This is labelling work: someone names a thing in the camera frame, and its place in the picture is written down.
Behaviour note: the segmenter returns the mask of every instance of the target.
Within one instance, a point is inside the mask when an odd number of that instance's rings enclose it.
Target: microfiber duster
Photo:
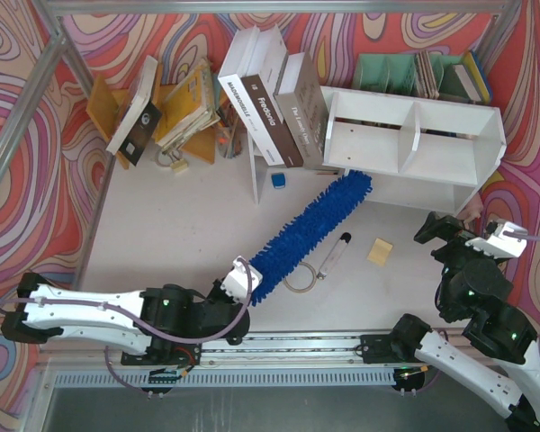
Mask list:
[[[372,178],[350,171],[328,186],[306,209],[282,227],[264,248],[250,259],[262,274],[262,283],[252,292],[256,306],[343,221],[372,191]]]

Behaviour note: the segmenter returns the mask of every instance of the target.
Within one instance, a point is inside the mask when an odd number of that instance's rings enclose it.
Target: gray book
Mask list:
[[[328,107],[318,73],[305,52],[288,57],[275,96],[306,168],[321,168],[328,125]]]

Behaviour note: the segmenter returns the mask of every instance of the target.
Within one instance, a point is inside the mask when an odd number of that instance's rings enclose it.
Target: book spine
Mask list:
[[[259,75],[245,76],[242,78],[242,84],[244,84],[250,99],[254,102],[258,114],[262,117],[262,122],[278,148],[286,167],[302,167],[304,159],[302,159],[302,155],[296,147],[288,126],[281,121],[264,87],[262,78]]]
[[[301,153],[304,166],[307,168],[320,167],[324,159],[319,146],[315,145],[316,140],[312,136],[310,122],[304,114],[302,104],[294,93],[279,94],[276,101],[280,105],[280,110],[290,128],[296,147]]]
[[[254,102],[250,99],[239,76],[219,76],[218,80],[246,129],[252,135],[256,146],[262,152],[266,163],[270,166],[283,164],[282,156],[280,156],[278,148],[272,141],[268,130],[262,122],[262,117],[258,114]]]

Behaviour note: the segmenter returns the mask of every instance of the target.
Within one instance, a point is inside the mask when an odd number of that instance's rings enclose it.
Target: ring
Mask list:
[[[293,286],[291,286],[288,281],[286,280],[286,276],[282,282],[284,284],[284,286],[286,288],[288,288],[290,291],[292,291],[293,293],[297,293],[297,294],[303,294],[303,293],[307,293],[309,290],[311,290],[313,287],[314,287],[314,284],[316,283],[316,270],[314,270],[314,267],[312,267],[310,264],[308,263],[305,263],[303,261],[301,261],[299,263],[299,266],[305,266],[306,268],[308,268],[310,270],[310,272],[312,273],[312,282],[310,282],[310,285],[308,285],[307,287],[305,288],[301,288],[301,289],[297,289],[297,288],[294,288]]]

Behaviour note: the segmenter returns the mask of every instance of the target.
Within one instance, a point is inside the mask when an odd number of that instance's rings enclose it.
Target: swirl pattern backdrop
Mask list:
[[[307,50],[320,82],[348,86],[361,52],[429,49],[461,54],[476,46],[487,14],[272,13],[66,16],[64,24],[95,75],[128,86],[146,55],[165,64],[162,83],[179,81],[198,59],[214,68],[233,34],[278,24],[290,52]],[[0,0],[0,127],[47,39],[25,0]],[[540,233],[540,2],[524,0],[505,44],[488,64],[503,112],[508,152],[483,190],[488,218]],[[0,187],[0,296],[33,269],[71,285],[108,157],[85,113],[86,101],[60,65]],[[511,300],[540,322],[540,244],[511,262]],[[0,336],[0,430],[16,428],[27,396],[34,346]]]
[[[29,3],[0,0],[0,129],[47,39]],[[28,270],[71,285],[108,161],[60,63],[0,184],[0,297]],[[37,355],[0,333],[0,431],[19,426]]]

